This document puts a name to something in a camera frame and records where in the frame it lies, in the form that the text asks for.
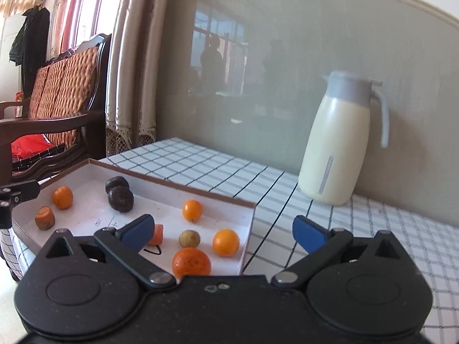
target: wooden bench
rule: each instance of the wooden bench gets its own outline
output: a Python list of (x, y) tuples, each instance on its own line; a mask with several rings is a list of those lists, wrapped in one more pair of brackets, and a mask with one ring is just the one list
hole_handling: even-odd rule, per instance
[[(50, 177), (88, 158), (105, 157), (105, 98), (111, 35), (97, 35), (37, 72), (29, 99), (0, 102), (0, 186)], [(7, 107), (22, 106), (22, 117), (4, 119)], [(13, 169), (11, 143), (44, 134), (58, 154), (30, 158)]]

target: white tray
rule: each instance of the white tray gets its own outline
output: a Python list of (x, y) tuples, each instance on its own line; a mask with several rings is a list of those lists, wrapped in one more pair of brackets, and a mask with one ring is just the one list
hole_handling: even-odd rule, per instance
[[(117, 175), (128, 180), (135, 196), (134, 208), (128, 213), (117, 212), (108, 204), (105, 182)], [(73, 191), (73, 205), (67, 210), (59, 210), (51, 200), (51, 193), (61, 185)], [(183, 203), (190, 199), (198, 200), (203, 205), (203, 215), (195, 224), (186, 221), (182, 215)], [(56, 225), (47, 231), (38, 229), (34, 220), (35, 213), (44, 205), (52, 208), (56, 218)], [(142, 256), (171, 272), (172, 258), (181, 249), (178, 236), (182, 231), (192, 229), (201, 236), (198, 249), (209, 256), (212, 275), (239, 275), (242, 273), (254, 209), (253, 203), (207, 193), (89, 159), (43, 183), (38, 198), (14, 208), (13, 218), (15, 231), (37, 253), (56, 229), (67, 228), (74, 236), (88, 236), (105, 226), (119, 229), (145, 213), (151, 214), (156, 224), (164, 225), (162, 254), (153, 255), (141, 251)], [(233, 229), (240, 238), (239, 250), (230, 258), (219, 257), (212, 249), (214, 234), (225, 228)], [(156, 247), (147, 249), (157, 251)]]

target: table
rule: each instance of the table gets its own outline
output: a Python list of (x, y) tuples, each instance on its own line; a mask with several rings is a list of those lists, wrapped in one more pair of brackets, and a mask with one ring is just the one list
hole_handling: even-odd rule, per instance
[[(274, 274), (306, 251), (291, 234), (293, 219), (306, 215), (357, 237), (391, 230), (424, 274), (434, 302), (423, 333), (433, 343), (459, 340), (459, 229), (387, 204), (353, 195), (342, 206), (313, 201), (299, 189), (298, 176), (172, 138), (102, 160), (182, 185), (257, 203), (244, 274)], [(34, 255), (10, 231), (11, 251), (26, 271)]]

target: gray lid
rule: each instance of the gray lid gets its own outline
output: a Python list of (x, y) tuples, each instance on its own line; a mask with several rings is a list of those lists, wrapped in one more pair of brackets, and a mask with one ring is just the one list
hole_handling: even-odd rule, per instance
[(326, 95), (369, 107), (371, 80), (350, 72), (332, 71), (328, 77)]

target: black fruit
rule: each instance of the black fruit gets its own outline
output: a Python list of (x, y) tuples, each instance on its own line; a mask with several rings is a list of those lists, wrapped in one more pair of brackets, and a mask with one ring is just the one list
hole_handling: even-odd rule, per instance
[(105, 192), (108, 194), (111, 189), (118, 186), (124, 186), (129, 189), (129, 183), (126, 181), (126, 179), (120, 175), (117, 175), (105, 183)]
[(129, 212), (134, 207), (134, 195), (125, 186), (117, 186), (108, 192), (110, 207), (118, 212)]

